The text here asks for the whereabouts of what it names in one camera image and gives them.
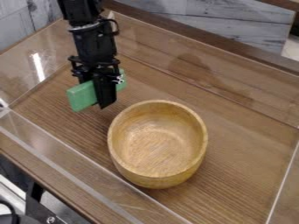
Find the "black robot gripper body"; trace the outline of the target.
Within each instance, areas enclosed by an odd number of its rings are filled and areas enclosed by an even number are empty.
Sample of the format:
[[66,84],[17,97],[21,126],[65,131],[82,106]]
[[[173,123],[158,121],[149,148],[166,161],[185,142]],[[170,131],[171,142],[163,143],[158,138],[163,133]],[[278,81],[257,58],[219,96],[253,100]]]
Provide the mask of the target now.
[[119,60],[115,36],[119,31],[113,28],[114,21],[70,22],[78,54],[70,56],[73,75],[81,83],[99,79],[109,84],[118,83]]

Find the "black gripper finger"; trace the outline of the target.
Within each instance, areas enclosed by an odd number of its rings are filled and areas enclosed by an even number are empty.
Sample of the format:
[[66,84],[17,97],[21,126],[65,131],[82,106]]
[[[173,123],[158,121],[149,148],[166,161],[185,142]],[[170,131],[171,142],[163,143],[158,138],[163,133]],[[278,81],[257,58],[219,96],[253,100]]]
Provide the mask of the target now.
[[117,82],[106,74],[94,74],[94,88],[98,97],[98,105],[102,109],[109,107],[118,100]]

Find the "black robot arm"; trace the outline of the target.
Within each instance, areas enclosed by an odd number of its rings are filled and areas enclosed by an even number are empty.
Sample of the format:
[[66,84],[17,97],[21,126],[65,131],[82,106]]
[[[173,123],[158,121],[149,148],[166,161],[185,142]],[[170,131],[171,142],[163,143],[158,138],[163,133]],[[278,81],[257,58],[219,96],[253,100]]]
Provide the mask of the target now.
[[78,52],[69,57],[73,75],[79,79],[79,85],[67,90],[70,106],[75,112],[95,104],[105,109],[118,100],[122,83],[115,41],[119,30],[113,28],[118,21],[101,15],[102,0],[58,2]]

